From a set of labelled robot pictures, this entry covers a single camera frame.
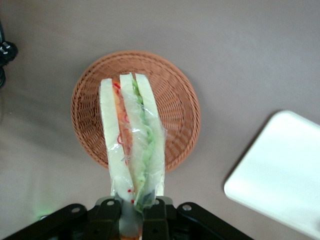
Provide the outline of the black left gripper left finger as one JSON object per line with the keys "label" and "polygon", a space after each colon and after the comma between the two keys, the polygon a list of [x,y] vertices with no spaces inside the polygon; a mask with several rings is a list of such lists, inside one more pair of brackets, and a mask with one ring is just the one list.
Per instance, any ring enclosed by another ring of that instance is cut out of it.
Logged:
{"label": "black left gripper left finger", "polygon": [[119,240],[121,202],[114,198],[100,203],[92,220],[86,226],[87,240]]}

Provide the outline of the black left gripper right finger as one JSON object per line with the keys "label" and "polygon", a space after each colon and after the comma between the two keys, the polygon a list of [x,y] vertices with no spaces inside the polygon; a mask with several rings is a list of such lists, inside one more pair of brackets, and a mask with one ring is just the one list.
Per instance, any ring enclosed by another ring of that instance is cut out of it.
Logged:
{"label": "black left gripper right finger", "polygon": [[143,211],[143,240],[174,240],[177,210],[171,198],[158,196],[150,208]]}

